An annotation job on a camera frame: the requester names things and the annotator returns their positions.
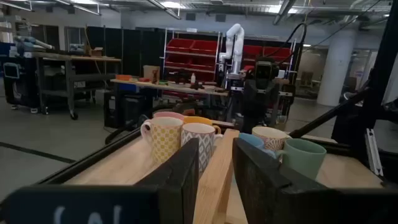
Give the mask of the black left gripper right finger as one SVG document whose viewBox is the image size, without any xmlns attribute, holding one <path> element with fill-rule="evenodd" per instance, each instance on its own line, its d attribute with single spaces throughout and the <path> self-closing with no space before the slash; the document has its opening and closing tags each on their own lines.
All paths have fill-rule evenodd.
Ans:
<svg viewBox="0 0 398 224">
<path fill-rule="evenodd" d="M 240 138 L 233 167 L 249 224 L 398 224 L 398 189 L 328 188 Z"/>
</svg>

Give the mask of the floral patterned mug yellow rim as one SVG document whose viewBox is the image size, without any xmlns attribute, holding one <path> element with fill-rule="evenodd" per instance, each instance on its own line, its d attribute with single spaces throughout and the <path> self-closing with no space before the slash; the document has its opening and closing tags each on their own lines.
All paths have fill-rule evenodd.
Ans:
<svg viewBox="0 0 398 224">
<path fill-rule="evenodd" d="M 252 134 L 263 140 L 265 149 L 272 151 L 283 149 L 285 140 L 291 138 L 287 133 L 281 130 L 265 126 L 256 126 L 252 128 Z"/>
</svg>

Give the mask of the blue mug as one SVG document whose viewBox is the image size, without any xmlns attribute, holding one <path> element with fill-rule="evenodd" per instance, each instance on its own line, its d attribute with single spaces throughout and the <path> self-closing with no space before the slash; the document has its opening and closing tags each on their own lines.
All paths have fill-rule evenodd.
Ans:
<svg viewBox="0 0 398 224">
<path fill-rule="evenodd" d="M 272 158 L 274 158 L 274 159 L 277 158 L 276 154 L 272 150 L 265 148 L 264 141 L 261 138 L 255 136 L 255 135 L 246 134 L 246 133 L 239 133 L 239 138 L 245 140 L 250 145 L 258 148 L 259 150 L 268 154 Z"/>
</svg>

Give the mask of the white mug yellow dot pattern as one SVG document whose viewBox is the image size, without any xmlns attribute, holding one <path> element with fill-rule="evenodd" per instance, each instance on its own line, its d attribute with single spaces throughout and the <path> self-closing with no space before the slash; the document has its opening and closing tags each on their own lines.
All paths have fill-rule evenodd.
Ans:
<svg viewBox="0 0 398 224">
<path fill-rule="evenodd" d="M 161 164 L 180 149 L 183 121 L 158 117 L 141 124 L 141 136 L 150 146 L 153 160 Z"/>
</svg>

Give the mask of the green faceted mug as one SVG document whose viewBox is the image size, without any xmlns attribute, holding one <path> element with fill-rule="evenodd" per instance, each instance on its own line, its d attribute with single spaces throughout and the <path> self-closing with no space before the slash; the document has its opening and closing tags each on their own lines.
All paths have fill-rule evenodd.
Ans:
<svg viewBox="0 0 398 224">
<path fill-rule="evenodd" d="M 286 139 L 282 150 L 275 152 L 282 165 L 315 180 L 327 154 L 326 149 L 304 139 Z"/>
</svg>

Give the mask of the white mug grey diamond pattern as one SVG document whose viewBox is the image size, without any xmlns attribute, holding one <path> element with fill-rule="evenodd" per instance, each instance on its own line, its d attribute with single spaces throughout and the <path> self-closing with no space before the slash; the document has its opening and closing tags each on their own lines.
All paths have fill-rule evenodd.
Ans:
<svg viewBox="0 0 398 224">
<path fill-rule="evenodd" d="M 203 123 L 186 123 L 182 126 L 181 146 L 192 138 L 198 138 L 199 176 L 203 174 L 213 155 L 215 141 L 222 137 L 218 126 Z"/>
</svg>

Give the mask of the yellow faceted mug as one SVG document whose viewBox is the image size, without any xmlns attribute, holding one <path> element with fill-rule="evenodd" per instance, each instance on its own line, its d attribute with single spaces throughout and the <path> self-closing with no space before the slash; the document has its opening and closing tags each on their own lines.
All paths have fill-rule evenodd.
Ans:
<svg viewBox="0 0 398 224">
<path fill-rule="evenodd" d="M 216 134 L 221 134 L 221 128 L 215 124 L 213 124 L 212 120 L 200 116 L 186 116 L 183 119 L 183 122 L 185 124 L 187 123 L 201 123 L 201 124 L 207 124 L 209 126 L 212 126 L 216 130 Z"/>
</svg>

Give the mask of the pink faceted mug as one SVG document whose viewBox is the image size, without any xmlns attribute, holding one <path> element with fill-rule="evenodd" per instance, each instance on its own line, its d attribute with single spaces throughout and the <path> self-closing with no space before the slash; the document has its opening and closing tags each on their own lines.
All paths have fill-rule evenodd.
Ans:
<svg viewBox="0 0 398 224">
<path fill-rule="evenodd" d="M 185 118 L 184 115 L 182 115 L 180 113 L 172 112 L 172 111 L 158 111 L 153 114 L 153 118 L 161 118 L 161 117 L 176 118 L 176 119 L 180 119 L 182 121 Z"/>
</svg>

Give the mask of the wooden slatted tray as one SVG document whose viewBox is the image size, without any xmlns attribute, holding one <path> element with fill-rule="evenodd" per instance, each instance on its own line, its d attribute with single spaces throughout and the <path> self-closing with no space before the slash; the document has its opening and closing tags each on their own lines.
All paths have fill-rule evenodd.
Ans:
<svg viewBox="0 0 398 224">
<path fill-rule="evenodd" d="M 227 129 L 218 141 L 198 183 L 193 224 L 247 224 L 246 214 L 233 182 L 233 139 L 239 131 Z"/>
</svg>

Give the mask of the shelf with red bins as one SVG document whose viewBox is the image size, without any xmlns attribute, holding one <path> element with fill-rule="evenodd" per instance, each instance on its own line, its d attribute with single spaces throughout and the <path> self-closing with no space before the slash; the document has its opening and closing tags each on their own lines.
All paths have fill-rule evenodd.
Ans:
<svg viewBox="0 0 398 224">
<path fill-rule="evenodd" d="M 282 45 L 283 42 L 279 41 L 245 39 L 242 67 L 255 66 L 258 57 L 269 57 L 272 58 L 275 63 L 280 63 L 294 51 L 295 43 L 288 42 L 284 46 Z M 291 68 L 292 58 L 293 57 L 283 61 L 279 65 L 279 68 L 281 70 Z"/>
<path fill-rule="evenodd" d="M 222 43 L 222 32 L 167 28 L 160 57 L 162 76 L 173 80 L 178 72 L 194 73 L 200 82 L 216 83 Z"/>
</svg>

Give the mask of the white round pillar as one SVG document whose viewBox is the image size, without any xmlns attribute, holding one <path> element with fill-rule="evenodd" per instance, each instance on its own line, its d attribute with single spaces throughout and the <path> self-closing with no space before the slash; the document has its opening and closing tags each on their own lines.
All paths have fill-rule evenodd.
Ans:
<svg viewBox="0 0 398 224">
<path fill-rule="evenodd" d="M 330 40 L 317 103 L 337 106 L 351 60 L 357 33 L 355 30 L 337 32 Z"/>
</svg>

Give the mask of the black computer case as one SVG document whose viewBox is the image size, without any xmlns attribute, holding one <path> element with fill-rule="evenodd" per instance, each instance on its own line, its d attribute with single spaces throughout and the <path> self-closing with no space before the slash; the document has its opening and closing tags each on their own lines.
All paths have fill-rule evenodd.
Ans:
<svg viewBox="0 0 398 224">
<path fill-rule="evenodd" d="M 116 98 L 114 92 L 103 97 L 104 126 L 121 128 L 129 123 L 136 127 L 140 115 L 152 108 L 152 98 L 140 93 L 126 93 Z"/>
</svg>

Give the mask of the black partition panels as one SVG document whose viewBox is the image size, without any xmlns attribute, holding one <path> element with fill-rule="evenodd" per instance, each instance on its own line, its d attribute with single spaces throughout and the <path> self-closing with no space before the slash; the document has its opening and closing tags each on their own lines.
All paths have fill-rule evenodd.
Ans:
<svg viewBox="0 0 398 224">
<path fill-rule="evenodd" d="M 139 76 L 144 74 L 145 65 L 162 66 L 165 39 L 163 29 L 131 30 L 89 26 L 86 33 L 92 48 L 101 47 L 105 56 L 121 59 L 121 74 Z"/>
</svg>

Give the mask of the metal workbench wooden top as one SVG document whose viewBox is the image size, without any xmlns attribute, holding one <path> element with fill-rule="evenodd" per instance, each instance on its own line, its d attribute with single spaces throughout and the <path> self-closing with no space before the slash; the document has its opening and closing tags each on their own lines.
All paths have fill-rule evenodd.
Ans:
<svg viewBox="0 0 398 224">
<path fill-rule="evenodd" d="M 38 91 L 39 91 L 39 100 L 40 100 L 40 112 L 42 114 L 49 113 L 49 107 L 47 105 L 47 97 L 48 96 L 58 96 L 64 97 L 67 99 L 68 111 L 70 114 L 70 118 L 72 120 L 78 119 L 78 114 L 75 111 L 75 95 L 81 92 L 89 92 L 97 90 L 95 88 L 75 88 L 76 82 L 91 82 L 91 81 L 106 81 L 111 80 L 116 77 L 116 74 L 119 73 L 119 66 L 122 62 L 120 58 L 112 58 L 112 57 L 89 57 L 89 56 L 78 56 L 78 55 L 62 55 L 55 53 L 47 53 L 47 52 L 27 52 L 24 54 L 27 58 L 34 58 L 36 61 L 37 67 L 37 81 L 38 81 Z M 45 70 L 44 70 L 44 61 L 45 60 L 54 60 L 61 61 L 64 63 L 64 75 L 65 75 L 65 90 L 49 90 L 45 84 Z M 83 62 L 93 62 L 95 65 L 98 62 L 103 63 L 104 71 L 98 71 L 97 73 L 92 74 L 82 74 L 77 75 L 75 69 L 73 68 L 74 61 L 83 61 Z"/>
</svg>

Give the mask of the dark equipment cart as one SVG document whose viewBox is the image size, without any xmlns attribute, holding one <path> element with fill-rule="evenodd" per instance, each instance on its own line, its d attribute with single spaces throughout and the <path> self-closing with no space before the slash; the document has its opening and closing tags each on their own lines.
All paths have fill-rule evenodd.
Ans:
<svg viewBox="0 0 398 224">
<path fill-rule="evenodd" d="M 16 44 L 0 42 L 0 76 L 3 77 L 6 101 L 14 110 L 25 106 L 33 114 L 39 111 L 36 62 L 31 56 L 25 57 Z"/>
</svg>

